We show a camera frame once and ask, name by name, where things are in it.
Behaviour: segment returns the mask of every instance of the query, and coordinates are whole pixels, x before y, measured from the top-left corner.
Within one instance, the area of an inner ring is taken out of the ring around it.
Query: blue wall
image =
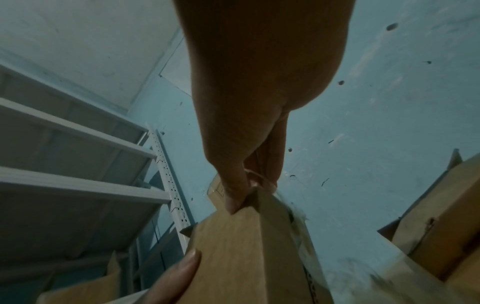
[[[393,23],[398,28],[387,31]],[[478,33],[476,0],[358,1],[334,80],[291,114],[292,152],[279,193],[306,213],[338,301],[341,261],[373,271],[395,258],[398,249],[376,230],[445,170],[453,148],[464,158],[480,152]],[[191,98],[158,77],[130,117],[164,132],[195,221],[211,214],[206,193],[215,171],[202,152]]]

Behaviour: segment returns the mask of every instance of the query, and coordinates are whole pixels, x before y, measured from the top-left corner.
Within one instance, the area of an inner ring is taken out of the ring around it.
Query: hand
[[[276,188],[289,112],[332,80],[355,0],[174,3],[188,46],[203,149],[233,213],[253,183]]]
[[[178,264],[170,267],[136,303],[175,303],[194,278],[201,256],[196,249],[190,251]]]

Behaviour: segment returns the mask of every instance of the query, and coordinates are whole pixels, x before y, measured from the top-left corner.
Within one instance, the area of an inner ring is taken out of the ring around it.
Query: ceiling
[[[171,0],[0,2],[0,48],[128,109],[180,28]]]

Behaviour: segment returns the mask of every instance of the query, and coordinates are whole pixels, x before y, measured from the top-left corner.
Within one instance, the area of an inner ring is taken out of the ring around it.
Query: person's left hand
[[[178,263],[170,267],[136,304],[175,303],[189,286],[200,265],[202,253],[192,250]]]

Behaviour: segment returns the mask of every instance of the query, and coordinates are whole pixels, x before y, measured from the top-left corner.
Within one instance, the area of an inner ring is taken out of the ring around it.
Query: fingernail
[[[225,198],[225,209],[230,213],[230,214],[234,214],[238,207],[237,207],[237,204],[235,203],[235,201],[230,198],[230,197],[226,197]]]
[[[186,254],[186,256],[180,261],[180,264],[178,265],[180,269],[188,267],[190,264],[192,264],[196,259],[197,256],[200,254],[200,251],[197,249],[191,250],[189,253]]]

